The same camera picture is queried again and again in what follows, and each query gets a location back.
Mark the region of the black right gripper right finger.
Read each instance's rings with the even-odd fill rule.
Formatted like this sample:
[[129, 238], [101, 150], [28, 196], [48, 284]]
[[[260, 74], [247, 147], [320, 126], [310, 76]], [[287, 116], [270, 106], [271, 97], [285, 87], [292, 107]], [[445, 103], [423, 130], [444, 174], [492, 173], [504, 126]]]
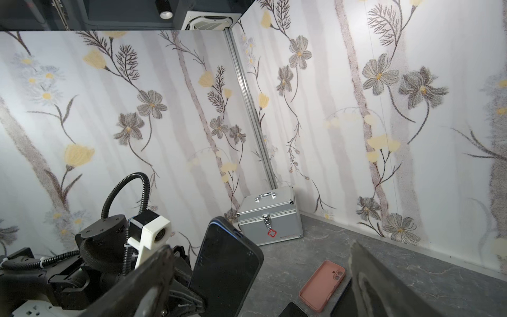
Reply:
[[359, 316], [441, 316], [358, 242], [349, 268]]

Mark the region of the black phone case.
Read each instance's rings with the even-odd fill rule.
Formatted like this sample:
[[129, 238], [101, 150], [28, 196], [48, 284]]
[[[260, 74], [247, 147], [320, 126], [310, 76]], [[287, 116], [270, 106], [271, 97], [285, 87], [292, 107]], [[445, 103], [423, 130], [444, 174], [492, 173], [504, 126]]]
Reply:
[[348, 284], [340, 295], [338, 301], [333, 307], [330, 317], [358, 317], [358, 309], [356, 306], [355, 295], [353, 292], [353, 280], [350, 279]]

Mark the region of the phone with black screen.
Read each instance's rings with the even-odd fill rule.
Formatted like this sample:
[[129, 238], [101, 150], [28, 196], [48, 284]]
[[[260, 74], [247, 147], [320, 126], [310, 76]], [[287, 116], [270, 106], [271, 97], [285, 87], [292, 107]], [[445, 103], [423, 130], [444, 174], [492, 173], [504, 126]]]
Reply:
[[279, 317], [308, 317], [308, 315], [294, 302], [289, 302]]

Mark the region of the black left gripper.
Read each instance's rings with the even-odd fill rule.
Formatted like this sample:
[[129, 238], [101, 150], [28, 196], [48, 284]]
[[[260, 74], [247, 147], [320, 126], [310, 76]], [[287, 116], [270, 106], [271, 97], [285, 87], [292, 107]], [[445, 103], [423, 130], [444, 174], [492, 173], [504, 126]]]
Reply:
[[166, 301], [166, 316], [194, 316], [205, 312], [205, 301], [190, 289], [193, 274], [190, 257], [183, 246], [173, 249], [175, 256], [174, 279]]

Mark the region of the pink phone case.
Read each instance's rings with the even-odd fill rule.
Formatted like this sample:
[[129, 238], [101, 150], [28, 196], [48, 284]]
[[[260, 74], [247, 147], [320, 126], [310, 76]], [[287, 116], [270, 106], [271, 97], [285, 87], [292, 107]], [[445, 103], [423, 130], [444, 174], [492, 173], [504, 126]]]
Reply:
[[345, 274], [345, 268], [325, 260], [300, 290], [301, 301], [314, 312], [322, 312], [332, 294], [343, 281]]

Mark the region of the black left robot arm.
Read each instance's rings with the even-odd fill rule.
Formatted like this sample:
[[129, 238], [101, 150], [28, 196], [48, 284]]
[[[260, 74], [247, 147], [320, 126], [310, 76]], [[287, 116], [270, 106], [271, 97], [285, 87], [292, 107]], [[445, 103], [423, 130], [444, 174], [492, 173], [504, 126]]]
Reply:
[[[142, 183], [139, 212], [111, 215], [110, 207], [131, 181]], [[189, 288], [185, 250], [167, 244], [168, 219], [150, 210], [149, 178], [133, 173], [106, 198], [98, 221], [79, 232], [77, 249], [35, 258], [30, 248], [1, 260], [1, 313], [13, 316], [30, 302], [82, 316], [192, 316], [205, 301]]]

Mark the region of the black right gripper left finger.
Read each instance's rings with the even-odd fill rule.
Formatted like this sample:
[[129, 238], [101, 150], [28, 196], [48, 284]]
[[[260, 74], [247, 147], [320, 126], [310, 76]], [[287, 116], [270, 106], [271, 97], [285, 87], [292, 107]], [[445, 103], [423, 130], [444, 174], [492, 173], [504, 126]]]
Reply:
[[81, 316], [160, 316], [173, 279], [174, 252], [166, 244]]

